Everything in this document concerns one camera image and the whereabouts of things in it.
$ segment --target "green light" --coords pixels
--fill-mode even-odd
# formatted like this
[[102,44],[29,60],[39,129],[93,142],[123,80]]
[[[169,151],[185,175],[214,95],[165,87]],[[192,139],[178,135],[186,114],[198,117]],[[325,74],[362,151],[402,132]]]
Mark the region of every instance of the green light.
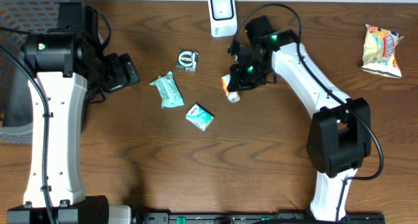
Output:
[[39,50],[44,50],[45,48],[46,48],[45,44],[43,44],[43,43],[38,44],[38,49]]

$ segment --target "wood surface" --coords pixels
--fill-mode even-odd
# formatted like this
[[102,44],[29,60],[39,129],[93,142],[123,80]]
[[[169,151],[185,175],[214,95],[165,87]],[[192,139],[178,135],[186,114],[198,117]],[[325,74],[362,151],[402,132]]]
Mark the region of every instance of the wood surface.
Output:
[[[234,63],[231,38],[214,39],[206,2],[88,1],[112,26],[107,53],[130,53],[141,83],[92,105],[82,133],[82,172],[88,195],[113,204],[171,212],[277,212],[306,209],[316,171],[306,152],[310,118],[281,79],[241,93],[230,103],[221,77]],[[237,3],[238,20],[263,3]],[[418,222],[418,5],[286,3],[302,16],[302,41],[318,67],[354,99],[371,108],[372,128],[385,153],[383,174],[351,184],[349,212],[382,212],[387,223]],[[277,30],[297,29],[282,8],[266,8]],[[402,79],[363,72],[365,24],[397,31]],[[101,24],[102,36],[106,29]],[[247,44],[244,32],[240,41]],[[178,50],[200,53],[197,72],[176,70]],[[148,84],[173,71],[185,106],[161,108]],[[215,115],[202,132],[185,119],[199,103]],[[0,143],[0,223],[20,205],[31,146]],[[372,148],[358,172],[376,171]]]

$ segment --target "teal packet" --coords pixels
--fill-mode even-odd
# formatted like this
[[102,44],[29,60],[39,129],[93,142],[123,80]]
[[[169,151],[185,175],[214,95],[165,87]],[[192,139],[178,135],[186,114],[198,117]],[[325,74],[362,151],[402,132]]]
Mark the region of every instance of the teal packet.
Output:
[[183,97],[178,91],[171,71],[166,76],[158,76],[158,79],[151,82],[150,85],[157,86],[158,92],[163,100],[161,108],[174,108],[184,105]]
[[198,104],[195,104],[189,110],[189,112],[185,115],[185,118],[202,131],[205,131],[211,122],[215,119],[211,113],[205,111]]

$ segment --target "gray basket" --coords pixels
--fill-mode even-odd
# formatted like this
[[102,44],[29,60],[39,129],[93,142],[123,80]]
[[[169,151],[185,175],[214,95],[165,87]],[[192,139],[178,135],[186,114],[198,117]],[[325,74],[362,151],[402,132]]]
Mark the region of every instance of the gray basket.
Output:
[[[0,26],[44,32],[56,27],[59,2],[70,0],[0,0]],[[15,57],[25,35],[0,31],[0,43]],[[32,141],[32,105],[27,78],[0,52],[0,141]]]

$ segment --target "wood grain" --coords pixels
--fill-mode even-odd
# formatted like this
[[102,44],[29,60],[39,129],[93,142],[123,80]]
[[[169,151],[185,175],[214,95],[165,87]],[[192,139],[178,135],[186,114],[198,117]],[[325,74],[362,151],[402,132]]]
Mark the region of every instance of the wood grain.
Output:
[[[277,212],[306,209],[314,195],[315,169],[306,153],[310,119],[279,79],[241,94],[231,104],[221,76],[234,63],[231,38],[210,36],[205,2],[88,1],[112,26],[106,52],[128,52],[141,83],[91,106],[82,134],[82,172],[88,195],[114,204],[141,204],[172,212]],[[237,3],[239,20],[262,3]],[[340,89],[364,97],[383,146],[385,170],[370,182],[355,181],[349,212],[382,212],[388,223],[416,223],[418,216],[418,5],[288,3],[300,13],[302,41],[312,59]],[[267,8],[274,28],[297,28],[287,11]],[[405,39],[396,47],[403,79],[363,72],[364,24],[392,29]],[[101,32],[106,36],[105,27]],[[248,43],[244,32],[240,41]],[[197,72],[175,69],[179,49],[200,52]],[[161,109],[148,84],[174,71],[185,106]],[[202,132],[185,120],[200,103],[215,115]],[[0,223],[21,204],[31,146],[0,143]],[[359,176],[377,169],[373,148]]]

